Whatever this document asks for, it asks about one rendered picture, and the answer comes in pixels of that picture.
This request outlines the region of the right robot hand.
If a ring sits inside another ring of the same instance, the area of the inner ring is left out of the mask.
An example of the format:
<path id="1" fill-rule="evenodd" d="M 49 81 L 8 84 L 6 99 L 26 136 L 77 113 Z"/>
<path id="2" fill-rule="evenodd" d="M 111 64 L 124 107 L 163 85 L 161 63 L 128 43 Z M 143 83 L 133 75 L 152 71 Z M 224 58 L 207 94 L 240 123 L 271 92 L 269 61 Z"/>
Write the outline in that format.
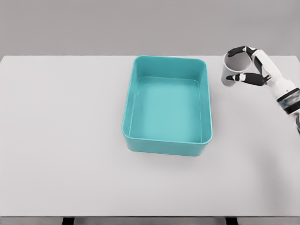
<path id="1" fill-rule="evenodd" d="M 252 63 L 258 70 L 257 73 L 240 73 L 235 75 L 229 75 L 226 77 L 227 80 L 235 82 L 243 82 L 255 86 L 263 86 L 268 80 L 272 78 L 279 78 L 281 72 L 269 58 L 269 56 L 261 49 L 255 49 L 249 46 L 240 46 L 229 50 L 228 56 L 232 57 L 238 53 L 245 52 Z"/>

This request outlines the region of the white paper cup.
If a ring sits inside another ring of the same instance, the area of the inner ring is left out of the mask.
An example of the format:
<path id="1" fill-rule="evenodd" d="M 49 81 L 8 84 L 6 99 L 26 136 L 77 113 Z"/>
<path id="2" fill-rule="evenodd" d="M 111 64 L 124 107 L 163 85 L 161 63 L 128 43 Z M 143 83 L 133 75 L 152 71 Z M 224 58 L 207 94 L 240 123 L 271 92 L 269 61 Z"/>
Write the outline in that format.
<path id="1" fill-rule="evenodd" d="M 238 53 L 232 57 L 229 57 L 228 53 L 226 53 L 223 61 L 222 83 L 227 87 L 233 86 L 235 81 L 227 80 L 226 77 L 244 73 L 250 67 L 251 63 L 251 59 L 245 52 Z"/>

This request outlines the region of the teal rectangular basket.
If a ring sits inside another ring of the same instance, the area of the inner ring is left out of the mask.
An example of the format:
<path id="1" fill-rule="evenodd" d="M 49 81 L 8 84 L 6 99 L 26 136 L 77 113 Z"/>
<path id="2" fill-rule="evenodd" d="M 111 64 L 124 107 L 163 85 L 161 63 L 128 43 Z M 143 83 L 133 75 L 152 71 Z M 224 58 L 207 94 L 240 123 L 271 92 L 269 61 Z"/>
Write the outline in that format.
<path id="1" fill-rule="evenodd" d="M 195 58 L 136 57 L 122 133 L 131 151 L 199 156 L 213 136 L 207 64 Z"/>

